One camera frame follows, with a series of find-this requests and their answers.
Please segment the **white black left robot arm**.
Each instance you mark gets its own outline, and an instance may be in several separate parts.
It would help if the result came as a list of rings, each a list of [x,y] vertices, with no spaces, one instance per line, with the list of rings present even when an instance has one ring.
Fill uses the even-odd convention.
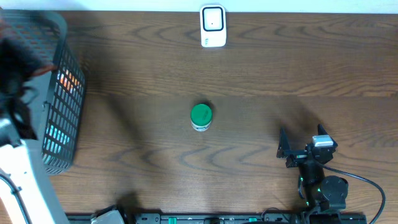
[[[67,215],[49,180],[72,164],[85,93],[63,51],[1,41],[1,200],[13,223],[127,223],[117,206]]]

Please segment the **small orange snack box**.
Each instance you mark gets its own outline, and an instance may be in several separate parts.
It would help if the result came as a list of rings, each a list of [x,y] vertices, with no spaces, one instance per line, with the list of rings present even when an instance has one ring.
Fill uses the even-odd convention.
[[[69,70],[61,70],[57,75],[57,80],[66,92],[70,94],[81,93],[81,82],[78,77]]]

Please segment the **teal wipes packet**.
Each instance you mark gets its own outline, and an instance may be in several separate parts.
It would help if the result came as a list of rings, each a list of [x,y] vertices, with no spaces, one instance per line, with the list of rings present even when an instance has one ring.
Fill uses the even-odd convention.
[[[62,149],[66,149],[70,142],[70,138],[54,125],[50,125],[45,130],[43,148],[50,152],[60,153]]]

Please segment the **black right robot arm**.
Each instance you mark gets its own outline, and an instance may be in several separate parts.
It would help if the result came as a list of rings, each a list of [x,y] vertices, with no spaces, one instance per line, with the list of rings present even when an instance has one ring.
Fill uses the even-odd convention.
[[[335,212],[346,208],[348,182],[346,179],[324,173],[324,165],[333,159],[338,144],[322,125],[318,134],[304,149],[292,149],[284,129],[280,129],[277,157],[285,159],[287,168],[299,169],[298,188],[308,206],[319,212]]]

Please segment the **green lid jar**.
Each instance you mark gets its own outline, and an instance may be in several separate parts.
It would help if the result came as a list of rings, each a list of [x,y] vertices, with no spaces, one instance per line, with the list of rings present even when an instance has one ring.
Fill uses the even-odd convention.
[[[190,113],[191,125],[194,130],[203,132],[206,131],[213,118],[213,112],[211,108],[206,104],[195,105]]]

